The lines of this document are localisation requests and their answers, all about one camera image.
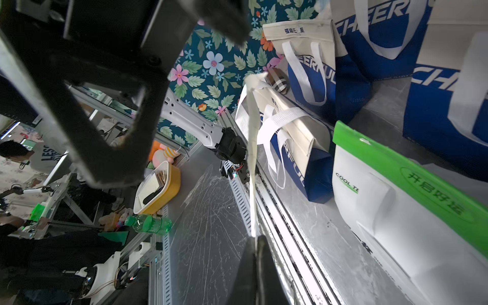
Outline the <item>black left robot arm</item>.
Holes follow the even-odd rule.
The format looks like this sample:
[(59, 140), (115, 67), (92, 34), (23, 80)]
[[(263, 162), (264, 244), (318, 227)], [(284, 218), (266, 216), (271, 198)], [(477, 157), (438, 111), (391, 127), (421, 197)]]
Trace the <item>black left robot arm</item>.
[[(174, 64), (199, 20), (236, 44), (250, 32), (243, 1), (2, 1), (1, 74), (91, 187), (139, 183), (160, 118), (220, 159), (240, 163), (245, 148), (235, 133), (170, 90)], [(69, 85), (91, 86), (137, 109), (121, 146), (102, 138)]]

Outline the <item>white bag green top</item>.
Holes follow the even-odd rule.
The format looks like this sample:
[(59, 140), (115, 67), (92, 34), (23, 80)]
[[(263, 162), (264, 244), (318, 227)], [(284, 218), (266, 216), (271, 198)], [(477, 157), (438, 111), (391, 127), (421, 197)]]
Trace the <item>white bag green top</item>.
[(487, 303), (487, 183), (334, 127), (344, 222), (413, 304)]

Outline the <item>green plastic bottle outside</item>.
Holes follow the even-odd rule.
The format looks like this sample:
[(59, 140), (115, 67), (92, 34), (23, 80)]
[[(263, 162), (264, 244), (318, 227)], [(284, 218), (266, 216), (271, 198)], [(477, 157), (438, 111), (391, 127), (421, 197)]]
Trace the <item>green plastic bottle outside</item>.
[(137, 233), (164, 236), (171, 230), (172, 221), (164, 217), (141, 214), (128, 216), (124, 225), (131, 227)]

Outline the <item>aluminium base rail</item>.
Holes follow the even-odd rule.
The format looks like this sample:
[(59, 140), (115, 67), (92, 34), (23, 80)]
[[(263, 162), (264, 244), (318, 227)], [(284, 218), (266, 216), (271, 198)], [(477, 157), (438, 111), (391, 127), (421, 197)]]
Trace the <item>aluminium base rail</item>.
[[(149, 304), (226, 304), (250, 234), (249, 192), (239, 178), (224, 177), (229, 165), (201, 144), (176, 162), (182, 187), (163, 208), (173, 220), (149, 267)], [(259, 172), (257, 231), (268, 240), (289, 304), (341, 304), (284, 202)]]

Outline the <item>middle right blue white bag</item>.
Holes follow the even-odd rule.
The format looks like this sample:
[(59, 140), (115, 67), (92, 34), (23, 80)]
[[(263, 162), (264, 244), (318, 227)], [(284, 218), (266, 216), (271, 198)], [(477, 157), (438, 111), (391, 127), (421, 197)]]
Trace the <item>middle right blue white bag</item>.
[(414, 68), (404, 137), (487, 180), (487, 1), (437, 1)]

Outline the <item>yellow tray outside cell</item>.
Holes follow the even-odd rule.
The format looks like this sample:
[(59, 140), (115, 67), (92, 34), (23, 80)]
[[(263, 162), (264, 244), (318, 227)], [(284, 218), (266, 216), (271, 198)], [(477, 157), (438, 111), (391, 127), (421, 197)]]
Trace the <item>yellow tray outside cell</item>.
[(156, 214), (178, 194), (180, 185), (180, 170), (163, 161), (139, 185), (133, 212), (137, 215)]

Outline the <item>middle left blue white bag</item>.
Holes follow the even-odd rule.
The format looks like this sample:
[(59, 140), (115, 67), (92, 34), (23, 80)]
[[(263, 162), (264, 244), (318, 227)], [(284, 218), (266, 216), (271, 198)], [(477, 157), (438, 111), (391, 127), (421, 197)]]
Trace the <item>middle left blue white bag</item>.
[(296, 103), (316, 118), (348, 123), (371, 99), (371, 82), (349, 56), (331, 19), (266, 24), (263, 33), (287, 61)]

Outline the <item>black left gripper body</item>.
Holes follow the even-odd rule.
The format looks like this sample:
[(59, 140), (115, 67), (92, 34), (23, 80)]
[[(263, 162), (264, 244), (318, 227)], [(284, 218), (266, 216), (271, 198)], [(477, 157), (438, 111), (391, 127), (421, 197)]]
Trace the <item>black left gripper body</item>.
[[(93, 188), (141, 182), (156, 127), (166, 118), (224, 161), (246, 156), (241, 138), (203, 118), (170, 90), (173, 66), (196, 23), (237, 45), (250, 32), (243, 1), (1, 2), (1, 73), (54, 129)], [(137, 108), (124, 143), (107, 144), (68, 84), (89, 85)]]

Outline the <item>blue white tote bag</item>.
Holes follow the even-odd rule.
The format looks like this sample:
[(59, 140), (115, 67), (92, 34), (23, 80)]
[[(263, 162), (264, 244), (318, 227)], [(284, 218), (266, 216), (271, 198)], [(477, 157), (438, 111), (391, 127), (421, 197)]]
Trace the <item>blue white tote bag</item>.
[(413, 73), (434, 1), (331, 1), (350, 57), (370, 81)]
[(278, 188), (286, 188), (289, 175), (309, 202), (326, 203), (334, 196), (331, 131), (269, 85), (266, 76), (245, 77), (235, 122), (246, 139), (256, 134)]

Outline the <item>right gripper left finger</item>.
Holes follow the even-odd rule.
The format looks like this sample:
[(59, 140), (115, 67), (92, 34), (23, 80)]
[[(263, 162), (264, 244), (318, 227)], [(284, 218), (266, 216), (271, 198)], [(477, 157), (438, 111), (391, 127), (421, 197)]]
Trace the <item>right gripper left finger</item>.
[(257, 296), (257, 267), (256, 267), (256, 239), (247, 239), (244, 252), (241, 255), (236, 278), (227, 297), (226, 304), (256, 304)]

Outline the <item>plaid box near wall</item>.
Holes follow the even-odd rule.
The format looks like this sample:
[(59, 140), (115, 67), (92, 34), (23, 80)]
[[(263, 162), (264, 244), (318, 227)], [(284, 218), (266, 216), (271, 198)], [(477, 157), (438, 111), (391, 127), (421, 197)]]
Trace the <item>plaid box near wall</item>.
[(266, 81), (277, 92), (286, 95), (290, 89), (287, 75), (280, 69), (275, 67), (268, 69)]

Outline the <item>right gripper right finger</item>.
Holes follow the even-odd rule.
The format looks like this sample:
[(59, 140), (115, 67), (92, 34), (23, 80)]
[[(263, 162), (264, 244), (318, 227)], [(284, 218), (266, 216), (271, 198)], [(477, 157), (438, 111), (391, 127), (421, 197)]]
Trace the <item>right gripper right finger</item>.
[(258, 236), (255, 242), (255, 282), (255, 304), (289, 304), (268, 240), (264, 235)]

